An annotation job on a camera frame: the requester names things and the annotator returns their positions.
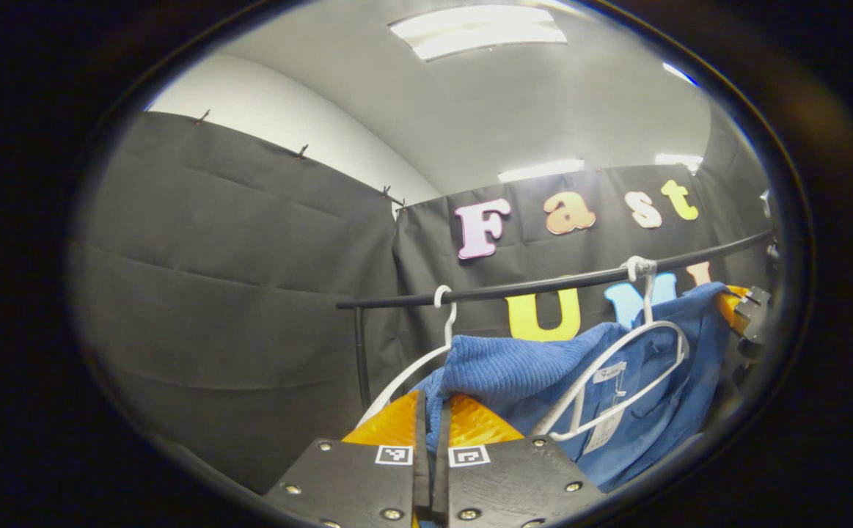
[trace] orange gripper pad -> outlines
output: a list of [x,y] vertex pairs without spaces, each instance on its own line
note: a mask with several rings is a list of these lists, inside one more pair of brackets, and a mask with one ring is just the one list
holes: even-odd
[[415,445],[419,394],[420,391],[413,391],[394,400],[368,421],[358,425],[342,441],[366,445]]
[[524,438],[499,415],[466,395],[453,395],[450,407],[453,417],[449,426],[449,447],[496,444]]
[[749,292],[749,288],[740,287],[740,285],[728,285],[727,287],[738,297],[728,293],[717,294],[717,308],[719,308],[722,317],[729,323],[729,328],[741,334],[745,330],[747,321],[736,315],[735,310],[745,294]]

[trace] ceiling light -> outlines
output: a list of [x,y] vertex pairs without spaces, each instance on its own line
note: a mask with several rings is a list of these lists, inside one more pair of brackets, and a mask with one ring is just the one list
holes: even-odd
[[523,169],[509,170],[499,173],[497,178],[504,181],[526,180],[529,177],[553,176],[554,174],[569,174],[583,170],[583,160],[557,160],[546,164],[534,165]]
[[688,156],[687,154],[658,154],[654,156],[654,163],[658,165],[687,165],[690,174],[697,174],[703,156]]
[[500,44],[566,43],[553,16],[524,6],[467,6],[398,21],[390,31],[423,60]]
[[681,79],[688,81],[688,83],[693,84],[693,86],[697,86],[697,83],[695,83],[694,80],[691,79],[690,77],[687,77],[686,73],[676,69],[675,67],[671,66],[670,64],[668,64],[666,62],[664,63],[664,69],[668,73],[671,73],[672,75],[674,75],[675,77],[680,77]]

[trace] hanger hook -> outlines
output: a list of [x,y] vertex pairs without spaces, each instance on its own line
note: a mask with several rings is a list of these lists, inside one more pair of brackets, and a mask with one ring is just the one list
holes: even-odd
[[645,324],[654,322],[654,313],[651,311],[651,296],[654,296],[654,275],[658,273],[657,260],[648,260],[637,255],[630,257],[621,265],[628,268],[628,280],[631,283],[638,277],[645,277]]
[[[433,306],[436,308],[442,307],[442,294],[447,291],[453,291],[452,288],[447,285],[440,285],[440,287],[436,288],[436,295],[433,295]],[[456,305],[452,304],[453,310],[449,313],[449,318],[446,320],[446,328],[443,331],[443,335],[446,338],[446,346],[452,347],[453,345],[453,322],[455,322],[455,314],[456,314]]]

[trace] clothing rack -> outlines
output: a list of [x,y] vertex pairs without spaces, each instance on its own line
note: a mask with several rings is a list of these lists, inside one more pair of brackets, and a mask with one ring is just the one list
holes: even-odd
[[[734,243],[679,254],[677,257],[662,258],[657,261],[657,271],[671,271],[675,270],[675,268],[690,266],[691,264],[697,264],[698,262],[710,260],[714,257],[721,257],[725,254],[738,253],[771,239],[772,231],[766,230],[751,237],[741,238],[741,240],[734,241]],[[447,291],[440,296],[440,303],[485,301],[488,298],[505,298],[514,295],[529,295],[531,293],[543,293],[544,291],[567,290],[568,288],[587,287],[588,285],[607,284],[627,280],[627,278],[627,268],[611,268],[611,270],[591,271],[588,274],[569,275],[506,285],[492,285],[492,287],[478,287],[475,290]],[[432,293],[385,298],[350,298],[350,300],[338,301],[335,304],[338,309],[350,309],[355,312],[355,355],[356,360],[358,360],[358,385],[360,395],[362,396],[362,405],[365,410],[370,407],[370,382],[367,371],[367,351],[365,350],[365,310],[370,308],[429,307],[432,304]]]

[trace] foam letter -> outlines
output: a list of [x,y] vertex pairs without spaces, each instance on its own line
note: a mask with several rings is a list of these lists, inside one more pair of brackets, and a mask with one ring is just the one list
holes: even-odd
[[543,210],[550,213],[546,217],[546,228],[554,235],[584,230],[596,221],[596,214],[586,207],[586,200],[573,191],[556,193],[547,198],[543,202]]
[[[677,276],[674,274],[660,274],[654,277],[654,293],[651,294],[651,305],[667,303],[677,298],[674,285],[677,284]],[[631,328],[634,318],[638,312],[645,307],[645,298],[634,289],[631,283],[611,285],[605,290],[605,298],[608,298],[615,307],[615,320],[626,328]]]
[[634,212],[631,217],[645,230],[661,225],[661,213],[651,207],[651,198],[644,193],[625,193],[625,203]]
[[680,187],[674,180],[668,180],[661,187],[661,194],[670,198],[670,203],[674,204],[674,210],[681,215],[684,220],[697,220],[697,208],[687,203],[687,187]]
[[687,266],[687,273],[694,277],[694,284],[707,284],[710,282],[710,262],[699,262],[693,266]]
[[[484,213],[489,211],[486,219]],[[504,231],[501,214],[508,213],[510,203],[504,198],[457,208],[455,214],[462,219],[462,249],[459,250],[459,258],[466,260],[494,254],[496,247],[489,243],[486,233],[491,233],[492,238],[501,238]]]
[[551,330],[543,330],[537,321],[537,296],[516,295],[505,297],[508,302],[508,318],[510,335],[527,341],[566,341],[579,331],[579,297],[576,290],[560,290],[560,311],[563,320],[560,326]]

